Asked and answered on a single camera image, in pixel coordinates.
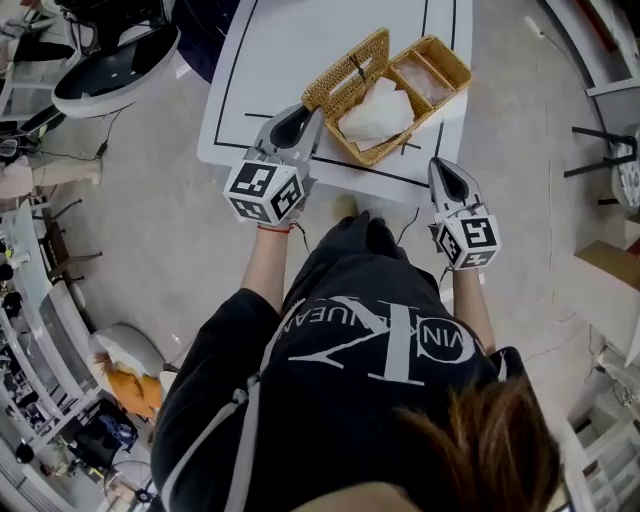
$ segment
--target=shoe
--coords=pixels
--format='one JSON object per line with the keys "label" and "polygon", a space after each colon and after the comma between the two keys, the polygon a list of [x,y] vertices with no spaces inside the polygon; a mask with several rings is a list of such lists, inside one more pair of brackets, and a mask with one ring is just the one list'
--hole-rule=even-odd
{"label": "shoe", "polygon": [[340,222],[345,217],[357,217],[358,203],[352,195],[343,195],[338,197],[333,203],[333,219]]}

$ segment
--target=woven basket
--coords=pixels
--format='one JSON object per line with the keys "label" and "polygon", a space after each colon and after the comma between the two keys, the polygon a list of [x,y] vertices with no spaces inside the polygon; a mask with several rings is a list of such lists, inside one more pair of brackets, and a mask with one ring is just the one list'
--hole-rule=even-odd
{"label": "woven basket", "polygon": [[[407,58],[414,59],[427,68],[435,79],[452,93],[437,105],[431,105],[394,68],[394,64]],[[338,129],[338,121],[362,101],[369,87],[381,76],[393,80],[397,89],[407,92],[414,112],[413,124],[386,142],[360,151],[355,143],[344,138]],[[311,111],[322,107],[327,129],[360,164],[368,167],[379,162],[396,146],[407,142],[418,126],[470,82],[469,69],[434,36],[420,39],[389,61],[389,30],[382,28],[353,48],[309,85],[302,95],[302,103]]]}

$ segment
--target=red wristband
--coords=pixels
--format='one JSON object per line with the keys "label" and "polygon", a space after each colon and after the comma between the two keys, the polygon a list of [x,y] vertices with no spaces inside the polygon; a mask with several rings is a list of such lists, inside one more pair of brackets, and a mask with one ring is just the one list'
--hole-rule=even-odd
{"label": "red wristband", "polygon": [[287,229],[278,229],[278,228],[268,228],[266,226],[263,226],[262,224],[258,224],[258,229],[262,229],[264,231],[273,231],[274,233],[283,233],[285,235],[288,235],[289,232],[291,231],[291,226],[289,226]]}

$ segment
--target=floor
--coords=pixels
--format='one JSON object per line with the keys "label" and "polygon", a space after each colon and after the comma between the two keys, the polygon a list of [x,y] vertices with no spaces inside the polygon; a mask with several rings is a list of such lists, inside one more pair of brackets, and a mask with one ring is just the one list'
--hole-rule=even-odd
{"label": "floor", "polygon": [[[623,216],[595,205],[599,194],[606,196],[604,174],[563,179],[565,169],[602,154],[601,146],[575,138],[571,126],[597,124],[575,66],[549,40],[538,39],[522,14],[566,53],[538,3],[475,2],[474,82],[459,163],[478,179],[499,220],[503,249],[485,270],[498,345],[517,347],[539,396],[575,419],[607,385],[590,375],[589,344],[595,350],[602,340],[557,297],[557,269],[595,239],[621,243]],[[102,184],[66,186],[56,194],[61,206],[83,199],[62,219],[71,252],[104,252],[83,265],[87,279],[80,285],[97,326],[130,323],[178,363],[198,328],[238,288],[254,231],[238,224],[225,203],[225,176],[197,160],[208,84],[191,71],[176,78],[181,65],[175,59],[149,94],[115,121]],[[47,146],[91,157],[110,118],[68,120],[48,135]],[[332,225],[331,203],[341,193],[314,189],[300,221],[311,246]],[[415,213],[359,199],[396,234]],[[439,277],[445,261],[430,240],[431,215],[420,212],[402,246],[414,264]],[[300,233],[290,237],[289,251],[291,282],[306,257]]]}

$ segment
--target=printed logo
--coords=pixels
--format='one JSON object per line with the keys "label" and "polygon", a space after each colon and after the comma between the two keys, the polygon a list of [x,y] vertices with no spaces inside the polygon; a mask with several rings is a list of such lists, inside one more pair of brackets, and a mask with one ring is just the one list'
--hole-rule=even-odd
{"label": "printed logo", "polygon": [[418,325],[418,357],[439,363],[459,364],[475,353],[474,341],[466,329],[446,318],[421,319]]}
{"label": "printed logo", "polygon": [[348,358],[344,354],[353,347],[369,344],[371,348],[386,345],[384,364],[371,361],[368,377],[393,382],[424,386],[424,382],[410,377],[412,361],[426,357],[444,364],[460,364],[475,354],[476,342],[460,324],[445,318],[422,318],[416,308],[402,304],[378,301],[384,304],[386,313],[373,313],[369,308],[351,297],[336,296],[319,299],[322,304],[294,315],[282,330],[287,333],[305,322],[335,322],[364,327],[358,328],[359,336],[339,345],[312,354],[289,357],[289,361],[323,363],[343,369]]}

